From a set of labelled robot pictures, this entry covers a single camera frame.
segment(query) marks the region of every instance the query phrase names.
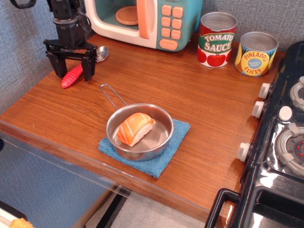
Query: tomato sauce label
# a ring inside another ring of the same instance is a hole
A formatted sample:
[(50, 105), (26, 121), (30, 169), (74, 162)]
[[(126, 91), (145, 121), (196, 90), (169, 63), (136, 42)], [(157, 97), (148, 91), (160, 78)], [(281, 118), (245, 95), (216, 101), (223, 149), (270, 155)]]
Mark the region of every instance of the tomato sauce label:
[(222, 67), (230, 60), (234, 33), (207, 33), (199, 36), (198, 61), (208, 67)]

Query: toy salmon sushi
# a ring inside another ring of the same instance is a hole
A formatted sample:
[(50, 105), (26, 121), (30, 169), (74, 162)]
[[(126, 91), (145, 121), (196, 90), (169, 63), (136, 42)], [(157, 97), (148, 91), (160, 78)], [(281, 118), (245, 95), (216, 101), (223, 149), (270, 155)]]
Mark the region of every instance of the toy salmon sushi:
[(137, 144), (153, 128), (154, 120), (145, 113), (130, 115), (119, 127), (118, 139), (129, 146)]

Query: wooden countertop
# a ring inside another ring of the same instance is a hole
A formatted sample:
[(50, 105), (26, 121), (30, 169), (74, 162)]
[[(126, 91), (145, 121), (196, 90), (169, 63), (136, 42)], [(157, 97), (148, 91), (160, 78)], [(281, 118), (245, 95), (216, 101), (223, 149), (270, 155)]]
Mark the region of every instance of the wooden countertop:
[[(276, 54), (267, 75), (249, 77), (234, 67), (238, 43), (228, 65), (201, 65), (197, 34), (176, 53), (99, 35), (89, 42), (110, 51), (89, 82), (82, 78), (62, 89), (61, 79), (51, 72), (0, 116), (0, 130), (205, 221), (219, 189), (240, 190), (244, 164), (236, 159), (238, 147), (253, 140), (258, 125), (253, 106), (261, 100), (262, 83), (273, 81), (284, 53)], [(78, 64), (67, 60), (68, 70)], [(111, 85), (128, 104), (155, 104), (191, 125), (158, 179), (98, 151), (115, 112), (101, 84)]]

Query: spoon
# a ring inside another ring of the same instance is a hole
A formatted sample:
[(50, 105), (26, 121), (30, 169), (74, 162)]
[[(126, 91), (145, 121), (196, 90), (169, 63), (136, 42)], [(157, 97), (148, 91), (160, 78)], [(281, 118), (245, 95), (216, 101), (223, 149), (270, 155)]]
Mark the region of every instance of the spoon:
[[(101, 46), (96, 50), (97, 52), (97, 63), (104, 61), (109, 54), (109, 49), (106, 46)], [(72, 85), (78, 78), (83, 74), (81, 64), (69, 71), (61, 81), (61, 87), (67, 88)]]
[(97, 49), (97, 63), (104, 61), (109, 54), (109, 49), (106, 46), (101, 46)]

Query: fabric wall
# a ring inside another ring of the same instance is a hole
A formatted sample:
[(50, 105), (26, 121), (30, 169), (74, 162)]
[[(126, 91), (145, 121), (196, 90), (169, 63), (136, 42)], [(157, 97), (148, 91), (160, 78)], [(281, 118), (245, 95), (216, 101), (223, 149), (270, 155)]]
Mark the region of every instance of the fabric wall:
[(1, 0), (0, 38), (1, 114), (52, 69), (43, 41), (56, 39), (57, 32), (47, 0), (38, 0), (30, 9)]
[(204, 0), (202, 15), (212, 11), (231, 13), (238, 19), (236, 41), (250, 31), (273, 34), (278, 50), (304, 40), (303, 0)]
[[(286, 51), (304, 40), (302, 0), (204, 0), (202, 15), (211, 11), (236, 16), (236, 41), (246, 32), (264, 31), (276, 36), (278, 49)], [(56, 39), (57, 32), (47, 0), (37, 0), (34, 7), (23, 10), (1, 0), (0, 21), (1, 114), (52, 70), (43, 41)]]

